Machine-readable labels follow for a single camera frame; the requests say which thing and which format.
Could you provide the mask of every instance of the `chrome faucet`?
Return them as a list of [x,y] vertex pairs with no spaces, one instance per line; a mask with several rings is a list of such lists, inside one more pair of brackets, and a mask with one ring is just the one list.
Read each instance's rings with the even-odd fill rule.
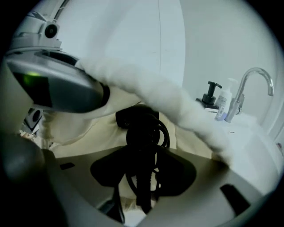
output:
[[247,81],[247,79],[249,78],[250,75],[258,73],[260,75],[262,75],[268,85],[268,95],[273,96],[274,95],[274,86],[273,86],[273,81],[271,79],[271,76],[268,74],[267,71],[265,71],[264,69],[261,68],[251,68],[248,71],[246,71],[246,73],[244,74],[242,80],[241,80],[241,84],[239,87],[239,90],[236,94],[236,97],[232,99],[231,104],[230,104],[230,109],[228,111],[228,115],[225,118],[225,121],[231,123],[232,118],[234,117],[236,111],[238,110],[238,108],[240,107],[240,105],[243,105],[243,101],[245,99],[245,95],[243,94],[244,88],[245,88],[245,83]]

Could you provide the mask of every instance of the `sink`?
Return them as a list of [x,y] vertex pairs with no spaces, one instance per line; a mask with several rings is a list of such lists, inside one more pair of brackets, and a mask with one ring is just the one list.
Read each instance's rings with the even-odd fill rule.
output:
[[246,114],[232,123],[220,122],[233,148],[230,168],[251,183],[263,195],[273,191],[282,175],[284,159],[276,144]]

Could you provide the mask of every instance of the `bottle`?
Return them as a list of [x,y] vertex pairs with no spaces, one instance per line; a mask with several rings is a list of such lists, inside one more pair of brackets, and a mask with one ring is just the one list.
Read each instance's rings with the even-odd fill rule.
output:
[[213,95],[214,95],[215,88],[216,87],[222,88],[222,86],[212,81],[208,81],[208,84],[210,85],[208,93],[203,94],[202,99],[197,98],[195,100],[199,102],[205,108],[205,110],[207,110],[209,113],[213,113],[214,114],[213,117],[215,117],[215,115],[218,112],[219,107],[214,104],[216,98]]
[[238,83],[238,81],[233,78],[228,78],[228,85],[226,89],[221,90],[221,94],[216,101],[216,105],[219,107],[218,113],[215,117],[215,120],[217,121],[224,120],[228,114],[232,99],[232,93],[230,89],[233,83]]

